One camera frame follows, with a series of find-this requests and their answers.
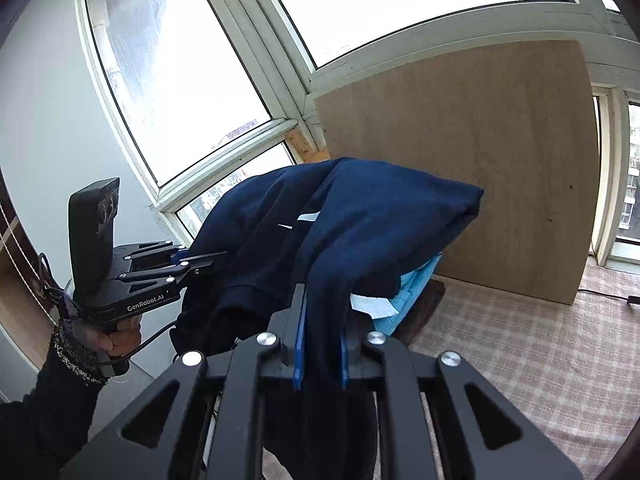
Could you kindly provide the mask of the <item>person's left forearm sleeve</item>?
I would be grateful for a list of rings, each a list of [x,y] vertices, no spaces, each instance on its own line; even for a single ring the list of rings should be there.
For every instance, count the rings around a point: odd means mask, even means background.
[[[1,405],[1,477],[58,478],[88,442],[106,383],[96,352],[70,324],[56,326],[35,388],[23,400]]]

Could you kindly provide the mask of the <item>person's left hand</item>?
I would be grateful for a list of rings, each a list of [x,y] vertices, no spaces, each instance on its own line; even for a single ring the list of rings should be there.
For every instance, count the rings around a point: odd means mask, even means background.
[[[140,347],[141,319],[141,315],[126,318],[107,334],[96,324],[72,318],[61,322],[60,333],[74,350],[105,352],[108,356],[118,358]]]

